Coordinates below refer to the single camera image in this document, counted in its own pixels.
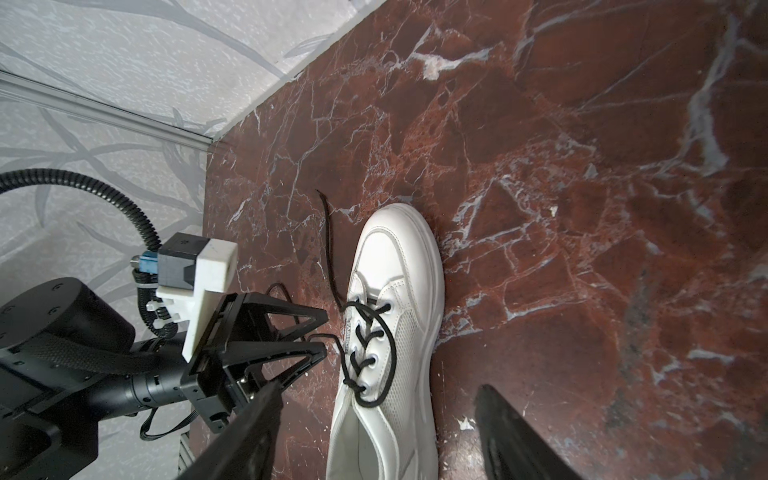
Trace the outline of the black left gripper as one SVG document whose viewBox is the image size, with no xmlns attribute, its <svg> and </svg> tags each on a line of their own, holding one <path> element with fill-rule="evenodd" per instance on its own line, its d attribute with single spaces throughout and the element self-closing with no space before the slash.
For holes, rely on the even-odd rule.
<svg viewBox="0 0 768 480">
<path fill-rule="evenodd" d="M 327 322 L 323 309 L 228 294 L 181 377 L 182 392 L 208 428 L 221 432 L 260 390 L 274 384 L 282 393 L 326 358 L 321 342 L 304 341 Z"/>
</svg>

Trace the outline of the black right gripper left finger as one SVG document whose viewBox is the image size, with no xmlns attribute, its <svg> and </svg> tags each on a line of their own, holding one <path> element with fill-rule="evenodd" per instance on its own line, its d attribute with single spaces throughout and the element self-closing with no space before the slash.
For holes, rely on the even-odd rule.
<svg viewBox="0 0 768 480">
<path fill-rule="evenodd" d="M 267 384 L 178 479 L 271 479 L 282 408 L 279 385 Z"/>
</svg>

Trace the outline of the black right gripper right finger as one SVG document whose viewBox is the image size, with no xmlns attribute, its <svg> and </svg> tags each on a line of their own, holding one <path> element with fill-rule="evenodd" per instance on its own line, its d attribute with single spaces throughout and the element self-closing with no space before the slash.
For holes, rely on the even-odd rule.
<svg viewBox="0 0 768 480">
<path fill-rule="evenodd" d="M 491 385 L 477 390 L 475 420 L 488 479 L 581 479 Z"/>
</svg>

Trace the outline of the black shoelace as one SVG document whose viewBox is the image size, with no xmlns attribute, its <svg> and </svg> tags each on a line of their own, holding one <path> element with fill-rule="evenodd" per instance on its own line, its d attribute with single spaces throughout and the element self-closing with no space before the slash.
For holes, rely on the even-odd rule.
<svg viewBox="0 0 768 480">
<path fill-rule="evenodd" d="M 336 282 L 333 265 L 331 209 L 327 196 L 320 190 L 317 190 L 317 194 L 321 200 L 324 211 L 324 255 L 329 288 L 339 313 L 345 315 L 347 310 L 352 308 L 362 324 L 356 325 L 353 330 L 356 344 L 352 347 L 344 347 L 341 339 L 330 333 L 313 334 L 311 335 L 311 338 L 331 339 L 335 342 L 336 347 L 339 349 L 339 353 L 343 355 L 341 362 L 342 384 L 353 392 L 356 403 L 361 407 L 379 407 L 383 404 L 391 389 L 398 363 L 398 353 L 394 335 L 383 319 L 383 314 L 389 312 L 392 309 L 392 305 L 385 304 L 374 308 L 368 303 L 366 297 L 352 300 L 344 299 L 342 297 Z M 373 388 L 361 381 L 361 375 L 365 368 L 375 367 L 379 363 L 376 355 L 367 352 L 367 348 L 371 342 L 376 339 L 385 339 L 389 345 L 389 367 L 385 375 L 384 385 L 381 387 L 379 395 L 375 399 L 366 400 L 364 395 L 372 393 Z"/>
</svg>

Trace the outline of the white sneaker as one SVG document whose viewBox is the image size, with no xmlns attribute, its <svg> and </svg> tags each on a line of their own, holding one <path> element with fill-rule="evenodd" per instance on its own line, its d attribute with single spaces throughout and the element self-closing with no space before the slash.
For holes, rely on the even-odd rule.
<svg viewBox="0 0 768 480">
<path fill-rule="evenodd" d="M 438 477 L 430 364 L 444 308 L 442 260 L 426 220 L 404 203 L 377 210 L 341 303 L 327 478 Z"/>
</svg>

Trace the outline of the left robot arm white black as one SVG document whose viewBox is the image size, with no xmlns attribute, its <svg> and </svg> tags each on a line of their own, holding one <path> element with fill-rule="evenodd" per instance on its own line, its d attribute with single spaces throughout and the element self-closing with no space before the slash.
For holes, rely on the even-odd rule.
<svg viewBox="0 0 768 480">
<path fill-rule="evenodd" d="M 142 237 L 133 260 L 134 327 L 82 281 L 41 284 L 1 309 L 1 475 L 68 479 L 98 456 L 102 420 L 188 402 L 216 440 L 186 479 L 267 479 L 283 391 L 317 365 L 312 338 L 324 310 L 288 296 L 235 294 L 234 243 L 177 233 L 162 241 L 126 195 L 95 178 L 51 168 L 4 173 L 1 189 L 65 186 L 117 208 Z"/>
</svg>

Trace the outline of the aluminium frame post back left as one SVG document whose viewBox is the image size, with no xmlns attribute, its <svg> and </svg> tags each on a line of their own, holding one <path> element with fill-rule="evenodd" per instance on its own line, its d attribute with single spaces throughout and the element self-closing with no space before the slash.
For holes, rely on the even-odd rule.
<svg viewBox="0 0 768 480">
<path fill-rule="evenodd" d="M 213 142 L 212 138 L 206 135 L 169 125 L 4 70 L 1 71 L 1 96 L 197 150 L 205 151 Z"/>
</svg>

